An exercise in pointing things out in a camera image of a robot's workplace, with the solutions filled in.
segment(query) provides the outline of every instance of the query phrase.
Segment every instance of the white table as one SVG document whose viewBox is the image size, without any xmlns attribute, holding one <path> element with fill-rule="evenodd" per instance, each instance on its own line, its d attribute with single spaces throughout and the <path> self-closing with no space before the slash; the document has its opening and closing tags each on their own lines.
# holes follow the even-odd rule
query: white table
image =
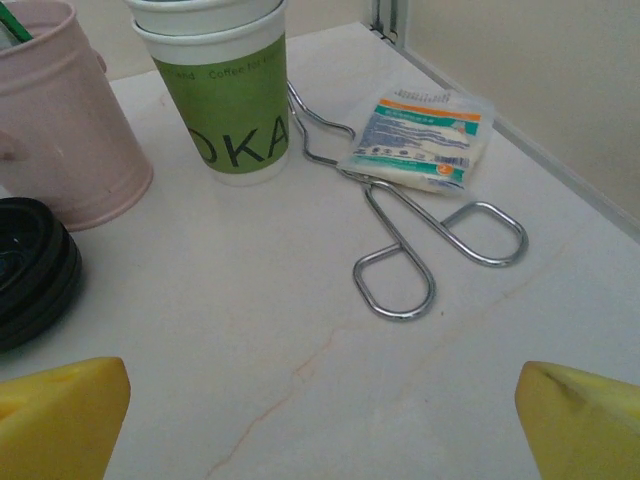
<svg viewBox="0 0 640 480">
<path fill-rule="evenodd" d="M 436 88 L 360 25 L 292 39 L 289 57 L 308 104 L 358 128 L 381 89 Z M 640 383 L 640 247 L 500 135 L 471 188 L 526 226 L 528 255 L 474 265 L 389 206 L 438 281 L 432 313 L 394 325 L 351 278 L 390 238 L 356 184 L 303 159 L 297 133 L 279 177 L 225 187 L 156 73 L 113 86 L 154 183 L 122 217 L 75 235 L 80 298 L 0 356 L 0 380 L 124 358 L 132 399 L 108 480 L 533 480 L 513 402 L 525 361 Z M 312 133 L 329 155 L 348 148 Z M 442 218 L 462 204 L 413 195 Z M 511 247 L 486 218 L 458 230 L 486 253 Z M 370 275 L 398 307 L 421 297 L 415 278 L 401 259 Z"/>
</svg>

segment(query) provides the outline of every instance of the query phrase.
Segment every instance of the wall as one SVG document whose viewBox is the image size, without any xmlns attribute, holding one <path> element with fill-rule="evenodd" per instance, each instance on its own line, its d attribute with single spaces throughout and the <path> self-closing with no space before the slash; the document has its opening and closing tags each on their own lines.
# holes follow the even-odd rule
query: wall
<svg viewBox="0 0 640 480">
<path fill-rule="evenodd" d="M 129 25 L 130 15 L 121 0 L 69 0 L 93 47 L 105 58 L 109 78 L 116 79 L 153 68 L 142 41 Z M 357 22 L 365 16 L 368 0 L 289 0 L 289 36 Z"/>
<path fill-rule="evenodd" d="M 411 0 L 408 50 L 640 220 L 640 1 Z"/>
</svg>

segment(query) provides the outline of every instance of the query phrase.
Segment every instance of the stacked paper cups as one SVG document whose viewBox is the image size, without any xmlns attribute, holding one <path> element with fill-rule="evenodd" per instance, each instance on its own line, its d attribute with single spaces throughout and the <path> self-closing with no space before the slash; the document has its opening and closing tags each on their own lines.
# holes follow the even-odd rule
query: stacked paper cups
<svg viewBox="0 0 640 480">
<path fill-rule="evenodd" d="M 289 147 L 287 0 L 125 0 L 191 137 L 216 178 L 276 176 Z"/>
</svg>

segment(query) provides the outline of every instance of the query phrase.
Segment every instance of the metal tongs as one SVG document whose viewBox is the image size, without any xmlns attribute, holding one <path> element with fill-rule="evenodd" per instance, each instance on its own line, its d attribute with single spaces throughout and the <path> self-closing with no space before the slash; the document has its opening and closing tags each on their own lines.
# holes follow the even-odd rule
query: metal tongs
<svg viewBox="0 0 640 480">
<path fill-rule="evenodd" d="M 435 299 L 436 281 L 425 262 L 416 253 L 411 244 L 402 235 L 400 230 L 398 230 L 389 216 L 382 209 L 378 201 L 375 199 L 373 192 L 376 188 L 385 190 L 393 197 L 400 200 L 401 203 L 406 205 L 410 211 L 424 220 L 427 225 L 429 225 L 433 230 L 440 234 L 440 236 L 447 242 L 449 242 L 456 250 L 458 250 L 462 255 L 467 257 L 469 260 L 477 263 L 478 265 L 493 268 L 508 267 L 520 260 L 526 253 L 527 248 L 529 247 L 529 237 L 527 236 L 527 232 L 524 227 L 512 217 L 507 215 L 504 211 L 490 203 L 478 201 L 468 203 L 461 209 L 449 215 L 446 219 L 438 221 L 422 206 L 420 206 L 417 202 L 415 202 L 411 197 L 405 194 L 394 184 L 369 175 L 345 172 L 338 168 L 337 160 L 311 152 L 309 147 L 309 131 L 307 130 L 304 122 L 301 119 L 301 114 L 306 115 L 311 120 L 320 125 L 323 125 L 324 127 L 336 129 L 342 131 L 343 133 L 346 133 L 352 141 L 355 140 L 356 132 L 354 129 L 347 125 L 330 122 L 329 120 L 326 120 L 315 113 L 313 110 L 309 109 L 309 107 L 307 107 L 307 105 L 304 103 L 291 82 L 288 82 L 288 90 L 289 108 L 296 122 L 296 125 L 300 130 L 300 133 L 302 134 L 302 148 L 305 157 L 315 163 L 333 167 L 342 175 L 350 178 L 351 180 L 359 182 L 362 185 L 362 189 L 364 190 L 364 195 L 367 203 L 372 208 L 373 212 L 376 214 L 382 225 L 384 225 L 384 227 L 387 229 L 391 237 L 393 237 L 393 239 L 395 240 L 395 243 L 393 243 L 392 245 L 389 245 L 388 247 L 385 247 L 376 252 L 370 253 L 369 255 L 365 255 L 364 257 L 359 259 L 353 267 L 353 279 L 356 283 L 356 286 L 358 287 L 358 290 L 362 294 L 362 297 L 364 298 L 369 308 L 371 308 L 371 310 L 373 310 L 377 315 L 386 320 L 397 323 L 409 322 L 424 316 L 429 311 L 429 308 L 431 307 L 431 304 Z M 473 248 L 460 240 L 456 236 L 456 234 L 451 231 L 451 228 L 454 225 L 461 222 L 469 215 L 479 211 L 488 213 L 514 233 L 518 242 L 518 247 L 513 253 L 500 258 L 487 257 L 473 250 Z M 364 270 L 367 267 L 399 253 L 404 253 L 405 255 L 407 255 L 411 263 L 416 267 L 421 277 L 424 279 L 426 286 L 426 295 L 422 302 L 420 302 L 420 304 L 414 308 L 402 311 L 391 310 L 380 305 L 380 303 L 371 293 L 371 290 L 364 281 L 363 277 Z"/>
</svg>

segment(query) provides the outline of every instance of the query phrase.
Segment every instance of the black lid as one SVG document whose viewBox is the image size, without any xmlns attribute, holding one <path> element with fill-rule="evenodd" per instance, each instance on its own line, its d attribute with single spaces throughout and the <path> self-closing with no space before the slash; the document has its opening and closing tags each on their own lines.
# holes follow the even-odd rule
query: black lid
<svg viewBox="0 0 640 480">
<path fill-rule="evenodd" d="M 75 242 L 43 203 L 0 200 L 0 351 L 59 317 L 74 296 L 81 265 Z"/>
</svg>

